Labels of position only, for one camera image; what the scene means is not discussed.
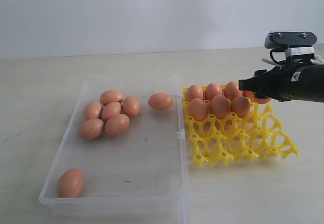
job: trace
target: white table surface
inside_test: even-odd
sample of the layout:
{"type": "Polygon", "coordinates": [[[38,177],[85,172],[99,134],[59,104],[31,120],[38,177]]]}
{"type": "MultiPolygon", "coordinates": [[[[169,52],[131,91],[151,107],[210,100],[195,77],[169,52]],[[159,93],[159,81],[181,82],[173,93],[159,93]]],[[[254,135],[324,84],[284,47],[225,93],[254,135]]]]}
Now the white table surface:
{"type": "MultiPolygon", "coordinates": [[[[324,57],[324,45],[315,46],[324,57]]],[[[85,80],[181,76],[183,87],[271,68],[263,48],[0,61],[0,223],[137,223],[52,216],[38,201],[85,80]]],[[[189,164],[190,223],[324,223],[324,104],[273,101],[300,156],[200,169],[189,164]]],[[[141,220],[138,223],[158,223],[141,220]]]]}

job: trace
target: plastic storage box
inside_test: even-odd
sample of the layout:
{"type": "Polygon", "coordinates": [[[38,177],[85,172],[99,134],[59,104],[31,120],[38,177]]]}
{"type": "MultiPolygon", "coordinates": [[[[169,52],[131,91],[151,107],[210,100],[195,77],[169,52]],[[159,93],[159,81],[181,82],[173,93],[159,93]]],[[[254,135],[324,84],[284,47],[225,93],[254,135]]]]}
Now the plastic storage box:
{"type": "Polygon", "coordinates": [[[39,201],[57,215],[172,213],[178,223],[187,223],[182,99],[177,77],[85,83],[39,201]],[[84,108],[106,90],[136,96],[141,102],[140,114],[131,118],[128,130],[118,137],[80,139],[77,129],[84,121],[84,108]],[[157,92],[173,96],[169,109],[149,107],[149,97],[157,92]],[[70,168],[83,172],[83,191],[78,198],[58,198],[56,184],[70,168]]]}

